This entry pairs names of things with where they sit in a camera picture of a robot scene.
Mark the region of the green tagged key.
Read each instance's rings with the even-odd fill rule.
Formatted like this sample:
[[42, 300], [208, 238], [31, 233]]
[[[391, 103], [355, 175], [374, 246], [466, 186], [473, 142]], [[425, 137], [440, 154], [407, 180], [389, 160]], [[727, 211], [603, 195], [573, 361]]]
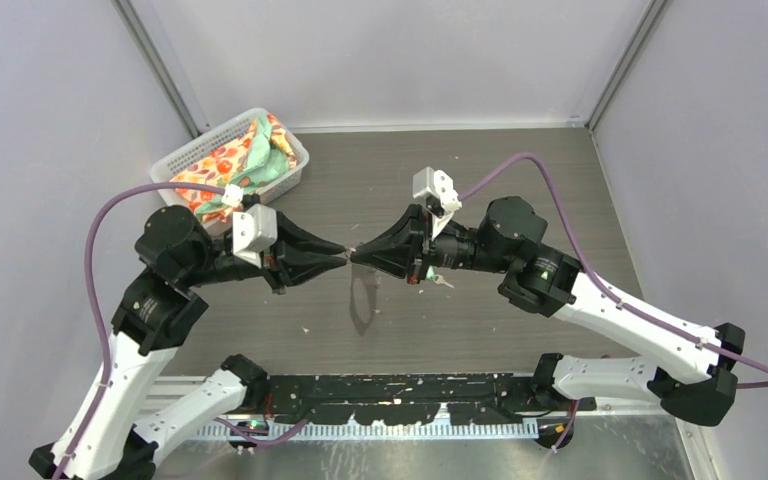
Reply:
[[436, 285], [442, 285], [451, 289], [455, 288], [455, 286], [449, 282], [442, 274], [440, 274], [433, 266], [427, 269], [426, 280]]

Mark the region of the metal keyring holder plate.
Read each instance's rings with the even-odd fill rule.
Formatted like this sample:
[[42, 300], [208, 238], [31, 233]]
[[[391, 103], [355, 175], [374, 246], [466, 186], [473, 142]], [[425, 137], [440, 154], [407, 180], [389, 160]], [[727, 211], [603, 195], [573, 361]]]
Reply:
[[378, 293], [380, 276], [378, 271], [350, 261], [349, 318], [358, 336], [364, 336], [380, 315]]

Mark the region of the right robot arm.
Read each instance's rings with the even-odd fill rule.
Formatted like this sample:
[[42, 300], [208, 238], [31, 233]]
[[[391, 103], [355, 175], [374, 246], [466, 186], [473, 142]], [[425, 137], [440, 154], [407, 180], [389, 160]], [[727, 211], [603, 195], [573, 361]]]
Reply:
[[733, 368], [744, 331], [730, 323], [696, 325], [656, 309], [590, 277], [573, 256], [546, 245], [548, 224], [517, 196], [493, 200], [477, 227], [450, 222], [413, 204], [387, 231], [360, 245], [354, 263], [417, 284], [441, 268], [497, 273], [498, 292], [531, 314], [568, 322], [632, 351], [629, 358], [578, 358], [545, 353], [530, 380], [531, 397], [544, 410], [575, 400], [607, 397], [649, 402], [686, 422], [713, 427], [734, 404]]

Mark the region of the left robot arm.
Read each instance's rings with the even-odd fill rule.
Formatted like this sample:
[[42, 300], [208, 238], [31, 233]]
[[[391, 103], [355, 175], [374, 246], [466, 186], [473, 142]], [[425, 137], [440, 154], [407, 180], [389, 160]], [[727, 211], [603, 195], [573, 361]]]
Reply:
[[135, 249], [143, 271], [125, 289], [106, 352], [78, 413], [30, 466], [45, 479], [148, 479], [182, 442], [218, 416], [258, 412], [267, 373], [228, 357], [194, 392], [139, 417], [155, 380], [207, 310], [204, 285], [261, 278], [275, 293], [342, 267], [343, 246], [305, 231], [283, 213], [254, 205], [213, 236], [181, 205], [156, 210]]

